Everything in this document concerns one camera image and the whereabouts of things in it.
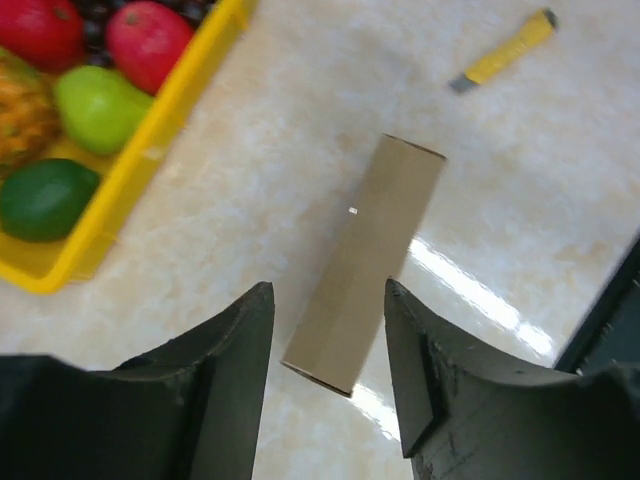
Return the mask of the yellow utility knife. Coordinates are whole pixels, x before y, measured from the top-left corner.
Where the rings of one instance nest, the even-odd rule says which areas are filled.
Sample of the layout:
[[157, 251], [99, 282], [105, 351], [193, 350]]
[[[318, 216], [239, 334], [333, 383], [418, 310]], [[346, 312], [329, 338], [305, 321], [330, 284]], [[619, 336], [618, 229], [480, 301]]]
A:
[[456, 94], [485, 85], [528, 51], [548, 40], [559, 26], [557, 15], [548, 7], [531, 15], [510, 38], [472, 63], [449, 82]]

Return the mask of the brown cardboard express box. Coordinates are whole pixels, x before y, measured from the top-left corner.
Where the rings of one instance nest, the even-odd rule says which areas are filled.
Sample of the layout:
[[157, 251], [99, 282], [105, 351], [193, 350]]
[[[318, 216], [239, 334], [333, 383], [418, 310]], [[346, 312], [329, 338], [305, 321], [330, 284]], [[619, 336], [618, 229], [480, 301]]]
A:
[[438, 152], [381, 136], [284, 366], [351, 396], [383, 317], [386, 280], [402, 270], [445, 164]]

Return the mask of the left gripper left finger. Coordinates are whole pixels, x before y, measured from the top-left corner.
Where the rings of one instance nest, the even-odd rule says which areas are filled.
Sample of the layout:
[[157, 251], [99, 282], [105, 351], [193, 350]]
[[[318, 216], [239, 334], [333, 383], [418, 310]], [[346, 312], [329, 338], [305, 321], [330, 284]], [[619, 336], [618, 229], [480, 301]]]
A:
[[5, 479], [248, 479], [275, 317], [260, 282], [111, 371], [1, 359]]

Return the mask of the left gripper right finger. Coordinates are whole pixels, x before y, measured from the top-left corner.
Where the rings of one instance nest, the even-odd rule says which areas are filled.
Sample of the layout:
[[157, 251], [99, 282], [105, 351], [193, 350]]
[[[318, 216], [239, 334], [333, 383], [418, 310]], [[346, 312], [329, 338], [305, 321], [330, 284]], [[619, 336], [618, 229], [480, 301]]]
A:
[[512, 356], [388, 279], [385, 333], [417, 479], [635, 479], [639, 371], [578, 375]]

